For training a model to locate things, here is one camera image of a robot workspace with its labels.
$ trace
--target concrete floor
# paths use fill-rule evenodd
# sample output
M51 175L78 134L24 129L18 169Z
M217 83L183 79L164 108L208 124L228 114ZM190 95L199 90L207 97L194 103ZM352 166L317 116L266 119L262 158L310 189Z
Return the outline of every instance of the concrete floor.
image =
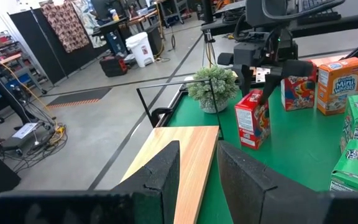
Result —
M145 117L144 109L136 93L140 86L184 80L189 73L201 68L203 62L203 39L201 21L196 16L185 24L173 26L177 47L164 51L162 57L169 62L153 63L145 68L130 70L127 75L108 78L104 76L99 63L91 63L85 69L74 73L51 89L42 100L49 103L62 93L101 86L113 86L100 101L93 104L53 109L58 121L68 127L67 145L57 154L50 156L36 166L19 173L20 190L86 190L111 189L117 185L126 169L135 158L152 127ZM171 30L166 30L164 44L170 49ZM231 52L236 45L233 40L215 37L214 49ZM302 59L332 55L330 52L343 50L344 54L358 46L358 29L332 34L296 39L299 56ZM167 106L178 86L149 88L142 90L151 108ZM12 114L4 110L3 116ZM13 114L0 124L0 135L8 138L20 125Z

